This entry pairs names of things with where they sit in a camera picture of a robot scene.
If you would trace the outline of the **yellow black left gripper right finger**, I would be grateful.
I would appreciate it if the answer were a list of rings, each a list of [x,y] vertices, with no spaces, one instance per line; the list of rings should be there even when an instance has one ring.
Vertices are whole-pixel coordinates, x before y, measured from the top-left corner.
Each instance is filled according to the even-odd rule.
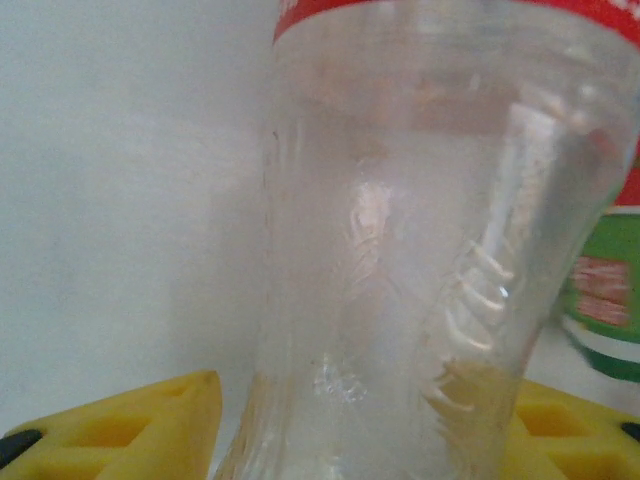
[[[524,381],[499,480],[640,480],[640,417]]]

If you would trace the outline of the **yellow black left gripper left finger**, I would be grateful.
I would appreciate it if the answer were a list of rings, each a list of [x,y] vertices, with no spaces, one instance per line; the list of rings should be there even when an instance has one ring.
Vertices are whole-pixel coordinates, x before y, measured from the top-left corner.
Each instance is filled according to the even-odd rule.
[[[207,480],[222,414],[197,371],[23,423],[0,437],[0,480]]]

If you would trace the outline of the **green plastic bottle yellow cap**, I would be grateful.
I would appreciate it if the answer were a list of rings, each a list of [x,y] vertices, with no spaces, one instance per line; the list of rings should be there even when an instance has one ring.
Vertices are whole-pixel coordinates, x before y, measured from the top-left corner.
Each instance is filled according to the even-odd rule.
[[[561,294],[561,325],[591,368],[640,384],[640,214],[605,215]]]

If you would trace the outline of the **clear cola bottle red label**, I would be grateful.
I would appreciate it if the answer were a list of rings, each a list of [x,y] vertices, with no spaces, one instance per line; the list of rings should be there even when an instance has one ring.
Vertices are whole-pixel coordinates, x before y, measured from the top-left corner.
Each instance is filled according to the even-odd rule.
[[[640,0],[279,0],[265,307],[215,480],[499,480],[630,169]]]

